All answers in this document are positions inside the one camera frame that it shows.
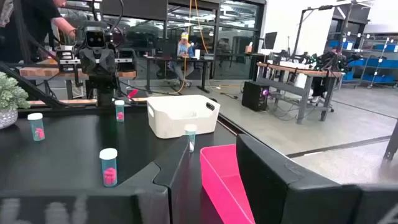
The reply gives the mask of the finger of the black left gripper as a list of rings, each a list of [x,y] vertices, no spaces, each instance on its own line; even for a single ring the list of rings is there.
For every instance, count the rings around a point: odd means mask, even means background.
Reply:
[[[69,64],[67,60],[74,59],[73,46],[60,46],[57,49],[57,57],[59,59],[58,67],[61,72],[72,72],[73,64]]]
[[[136,52],[134,49],[120,49],[118,63],[119,72],[135,72],[136,71]]]

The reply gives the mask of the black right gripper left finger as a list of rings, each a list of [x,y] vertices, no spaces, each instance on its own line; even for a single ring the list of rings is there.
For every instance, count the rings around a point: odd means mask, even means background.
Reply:
[[[192,144],[183,136],[117,187],[1,192],[1,223],[178,223]]]

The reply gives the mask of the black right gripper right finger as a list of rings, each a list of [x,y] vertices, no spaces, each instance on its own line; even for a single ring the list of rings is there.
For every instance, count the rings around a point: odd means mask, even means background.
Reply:
[[[256,223],[397,223],[395,185],[339,184],[245,134],[236,157]]]

